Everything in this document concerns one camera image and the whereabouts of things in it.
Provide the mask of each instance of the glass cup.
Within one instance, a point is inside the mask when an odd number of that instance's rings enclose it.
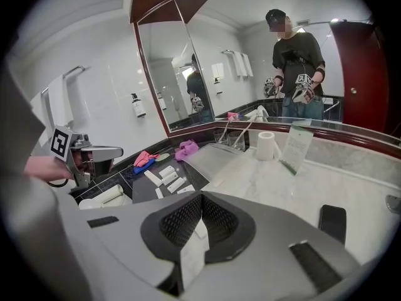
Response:
[[[228,146],[228,136],[227,133],[224,134],[223,138],[219,142],[221,135],[223,134],[224,129],[217,129],[213,135],[214,135],[214,140],[217,144],[222,144],[222,145],[227,145]]]
[[[239,138],[237,144],[234,146],[234,143],[236,142],[237,138],[240,136],[241,132],[242,132],[241,130],[239,130],[237,132],[231,132],[230,134],[228,134],[228,139],[229,139],[229,143],[230,143],[231,147],[244,152],[245,151],[245,138],[244,138],[244,135],[242,135]]]

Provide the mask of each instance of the black t-shirt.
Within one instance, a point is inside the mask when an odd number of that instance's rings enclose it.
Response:
[[[199,97],[202,100],[204,109],[210,109],[206,87],[203,84],[203,79],[200,73],[193,72],[187,77],[187,92],[196,94],[196,97]]]
[[[312,78],[321,64],[324,65],[325,61],[319,44],[311,33],[296,33],[290,39],[281,39],[274,45],[273,66],[284,72],[281,92],[286,95],[294,91],[298,75],[306,73]],[[321,84],[313,91],[316,95],[323,95]]]

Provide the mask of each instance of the wall light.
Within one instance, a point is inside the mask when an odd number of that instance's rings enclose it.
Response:
[[[191,68],[185,69],[185,70],[182,72],[182,75],[184,76],[185,80],[187,80],[188,76],[189,76],[191,73],[193,73],[193,72],[194,72],[194,70],[193,70],[192,67],[191,67]]]

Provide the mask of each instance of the tissue roll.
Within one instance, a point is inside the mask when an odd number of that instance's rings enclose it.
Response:
[[[274,144],[274,134],[272,132],[259,133],[256,158],[261,161],[271,161],[274,155]]]
[[[98,201],[101,204],[105,204],[123,194],[124,194],[123,188],[121,187],[121,185],[117,184],[112,188],[109,188],[107,191],[96,196],[95,198],[93,198],[93,200]]]

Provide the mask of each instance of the jeans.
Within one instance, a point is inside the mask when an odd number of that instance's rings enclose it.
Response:
[[[210,109],[204,109],[200,112],[200,122],[201,123],[209,123],[212,122],[212,112]]]
[[[323,100],[321,96],[315,96],[310,103],[294,103],[292,95],[287,95],[283,100],[282,116],[323,120]]]

